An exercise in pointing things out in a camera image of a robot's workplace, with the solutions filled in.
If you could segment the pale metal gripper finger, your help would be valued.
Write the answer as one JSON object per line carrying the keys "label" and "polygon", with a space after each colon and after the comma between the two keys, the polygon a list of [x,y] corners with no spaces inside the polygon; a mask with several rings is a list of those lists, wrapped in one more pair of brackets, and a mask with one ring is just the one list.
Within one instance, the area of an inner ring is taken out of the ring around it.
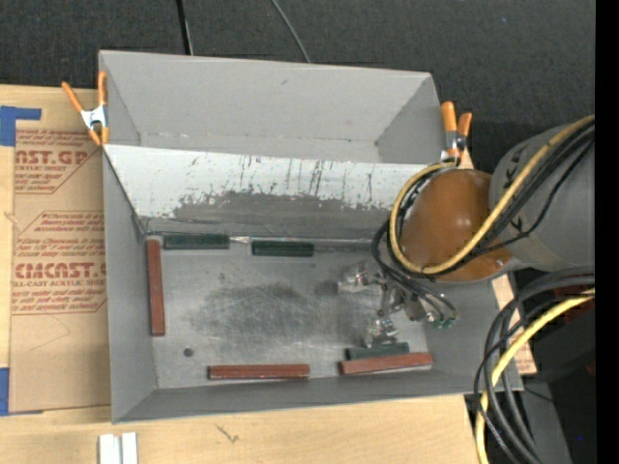
{"label": "pale metal gripper finger", "polygon": [[364,346],[378,348],[397,342],[398,329],[390,317],[373,318],[365,328]]}
{"label": "pale metal gripper finger", "polygon": [[339,293],[360,293],[381,282],[378,269],[369,262],[358,262],[343,270],[337,280]]}

